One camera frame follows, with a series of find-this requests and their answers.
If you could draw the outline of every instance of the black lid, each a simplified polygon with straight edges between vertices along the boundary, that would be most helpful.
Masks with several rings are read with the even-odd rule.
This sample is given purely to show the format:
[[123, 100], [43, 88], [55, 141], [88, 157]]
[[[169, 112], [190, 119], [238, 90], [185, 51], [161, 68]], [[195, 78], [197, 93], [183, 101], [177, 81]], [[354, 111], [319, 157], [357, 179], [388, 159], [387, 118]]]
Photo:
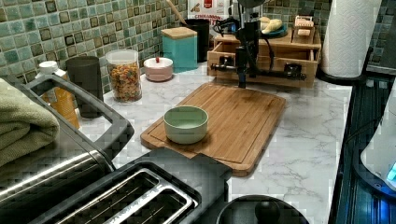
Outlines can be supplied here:
[[291, 205], [264, 195], [249, 195], [228, 203], [220, 212], [217, 224], [308, 224]]

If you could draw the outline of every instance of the black cup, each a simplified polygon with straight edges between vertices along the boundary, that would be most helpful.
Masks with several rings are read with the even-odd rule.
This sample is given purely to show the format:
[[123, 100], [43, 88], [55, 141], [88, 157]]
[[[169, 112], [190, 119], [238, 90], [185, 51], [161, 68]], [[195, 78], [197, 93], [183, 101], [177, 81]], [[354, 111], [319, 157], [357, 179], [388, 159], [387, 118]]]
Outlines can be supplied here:
[[[93, 56], [72, 58], [66, 61], [66, 69], [71, 82], [103, 101], [99, 58]], [[95, 119], [101, 116], [100, 111], [83, 103], [78, 97], [77, 104], [79, 114], [83, 118]]]
[[198, 37], [198, 50], [197, 50], [197, 62], [203, 63], [207, 60], [207, 51], [209, 50], [209, 24], [210, 22], [203, 19], [190, 19], [186, 20], [186, 24], [182, 24], [189, 29], [197, 32]]

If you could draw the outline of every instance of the paper towel roll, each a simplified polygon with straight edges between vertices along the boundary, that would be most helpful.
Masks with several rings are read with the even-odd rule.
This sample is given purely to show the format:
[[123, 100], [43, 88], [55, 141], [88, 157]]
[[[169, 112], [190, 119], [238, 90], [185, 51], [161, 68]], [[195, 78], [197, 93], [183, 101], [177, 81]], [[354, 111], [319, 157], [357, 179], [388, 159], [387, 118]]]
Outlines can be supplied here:
[[332, 0], [321, 68], [334, 77], [358, 77], [381, 0]]

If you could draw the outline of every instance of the wooden cutting board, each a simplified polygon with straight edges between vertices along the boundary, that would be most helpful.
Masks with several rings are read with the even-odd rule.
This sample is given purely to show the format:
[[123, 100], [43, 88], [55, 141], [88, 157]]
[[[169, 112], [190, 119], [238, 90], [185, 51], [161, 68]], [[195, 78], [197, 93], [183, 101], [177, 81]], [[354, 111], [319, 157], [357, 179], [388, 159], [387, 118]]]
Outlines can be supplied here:
[[262, 154], [285, 103], [272, 94], [206, 83], [178, 104], [195, 105], [207, 112], [203, 140], [192, 145], [170, 141], [160, 118], [140, 135], [141, 142], [150, 149], [171, 148], [188, 158], [203, 153], [230, 166], [233, 175], [245, 176]]

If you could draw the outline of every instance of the jar of cereal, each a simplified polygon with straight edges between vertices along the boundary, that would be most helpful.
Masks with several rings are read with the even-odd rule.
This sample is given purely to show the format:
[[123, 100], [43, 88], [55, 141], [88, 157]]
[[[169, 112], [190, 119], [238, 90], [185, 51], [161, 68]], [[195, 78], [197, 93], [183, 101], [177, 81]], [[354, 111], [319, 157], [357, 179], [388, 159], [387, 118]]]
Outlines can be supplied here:
[[105, 58], [114, 98], [119, 102], [133, 102], [142, 98], [137, 51], [113, 50]]

